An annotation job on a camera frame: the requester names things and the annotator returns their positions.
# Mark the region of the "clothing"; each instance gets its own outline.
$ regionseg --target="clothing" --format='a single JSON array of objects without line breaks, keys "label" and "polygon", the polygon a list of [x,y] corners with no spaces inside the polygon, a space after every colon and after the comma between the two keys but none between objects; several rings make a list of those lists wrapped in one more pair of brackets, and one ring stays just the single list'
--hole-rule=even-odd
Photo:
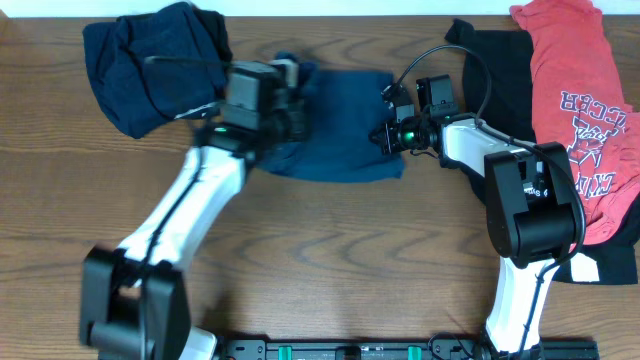
[{"label": "clothing", "polygon": [[[282,53],[278,58],[292,58]],[[369,132],[393,117],[380,93],[393,75],[378,71],[319,70],[300,65],[311,138],[282,144],[259,167],[276,175],[325,182],[371,182],[400,178],[399,154],[382,155]]]},{"label": "clothing", "polygon": [[[88,25],[84,36],[89,83],[100,108],[121,132],[141,138],[178,114],[220,98],[229,61],[223,18],[187,3],[152,15]],[[148,56],[207,60],[213,65],[145,63]]]},{"label": "clothing", "polygon": [[[482,56],[491,71],[494,79],[493,91],[484,112],[485,115],[482,116],[483,119],[491,127],[507,135],[535,142],[531,126],[533,88],[529,68],[533,56],[531,36],[525,31],[476,31],[471,24],[455,19],[445,39],[474,50]],[[462,81],[468,111],[478,111],[484,97],[485,75],[480,66],[473,57],[467,56]],[[520,93],[525,98],[508,99],[508,94],[512,93]],[[520,101],[520,103],[512,107],[509,106],[511,101]],[[484,203],[484,178],[474,172],[467,175],[474,193]],[[627,211],[618,231],[608,241],[583,247],[582,253],[596,261],[600,279],[598,282],[587,284],[637,284],[638,273],[633,245],[639,238],[640,195]],[[554,281],[574,283],[571,265],[561,266],[554,275]]]},{"label": "clothing", "polygon": [[535,0],[511,15],[533,39],[533,128],[567,148],[585,207],[585,244],[616,233],[640,192],[640,114],[625,104],[602,12],[588,0]]}]

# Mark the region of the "white wall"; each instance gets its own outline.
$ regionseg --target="white wall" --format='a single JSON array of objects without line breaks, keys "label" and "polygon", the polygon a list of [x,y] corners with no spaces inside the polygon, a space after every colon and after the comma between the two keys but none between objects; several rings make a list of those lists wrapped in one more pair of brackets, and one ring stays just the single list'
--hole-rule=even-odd
[{"label": "white wall", "polygon": [[[640,14],[640,0],[593,0],[605,14]],[[155,12],[175,0],[0,0],[9,17],[101,17]],[[226,16],[504,15],[529,0],[193,0]]]}]

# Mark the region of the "wooden surface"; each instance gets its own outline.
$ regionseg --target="wooden surface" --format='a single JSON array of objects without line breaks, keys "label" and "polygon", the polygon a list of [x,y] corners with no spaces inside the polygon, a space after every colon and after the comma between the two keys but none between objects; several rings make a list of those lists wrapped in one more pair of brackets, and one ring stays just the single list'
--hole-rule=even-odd
[{"label": "wooden surface", "polygon": [[[470,17],[515,29],[508,17]],[[77,341],[80,263],[115,247],[181,167],[189,134],[119,133],[87,82],[79,20],[12,20],[0,45],[0,358],[88,359]],[[637,17],[607,17],[627,101],[640,106]],[[237,59],[288,49],[326,67],[399,74],[443,43],[448,17],[230,18]],[[439,53],[407,79],[449,73]],[[464,175],[406,158],[402,180],[323,184],[251,174],[188,275],[193,321],[272,338],[475,334],[490,311],[498,257]],[[554,284],[547,337],[585,336],[605,359],[640,355],[640,289]]]}]

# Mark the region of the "dark blue cloth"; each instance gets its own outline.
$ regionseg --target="dark blue cloth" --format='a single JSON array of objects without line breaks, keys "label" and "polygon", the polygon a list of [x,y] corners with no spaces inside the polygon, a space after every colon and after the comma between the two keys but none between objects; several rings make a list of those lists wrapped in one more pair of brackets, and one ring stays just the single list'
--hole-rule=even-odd
[{"label": "dark blue cloth", "polygon": [[88,25],[82,32],[87,75],[107,118],[137,139],[214,101],[226,84],[222,66],[144,64],[145,57],[158,55],[219,63],[211,29],[184,2],[149,16]]},{"label": "dark blue cloth", "polygon": [[392,83],[393,75],[377,71],[315,71],[309,63],[302,63],[300,68],[302,95],[311,117],[311,138],[304,143],[278,146],[259,167],[276,175],[324,182],[402,177],[402,157],[382,155],[380,148],[369,141],[369,132],[394,115],[380,95]]}]

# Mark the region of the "green object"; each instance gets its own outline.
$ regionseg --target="green object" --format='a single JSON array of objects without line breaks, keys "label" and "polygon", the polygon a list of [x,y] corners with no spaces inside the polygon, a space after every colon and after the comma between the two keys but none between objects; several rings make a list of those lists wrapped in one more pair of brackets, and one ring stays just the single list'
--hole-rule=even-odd
[{"label": "green object", "polygon": [[419,346],[409,346],[409,360],[422,360],[422,349]]},{"label": "green object", "polygon": [[292,360],[293,349],[291,346],[280,346],[278,348],[278,360]]}]

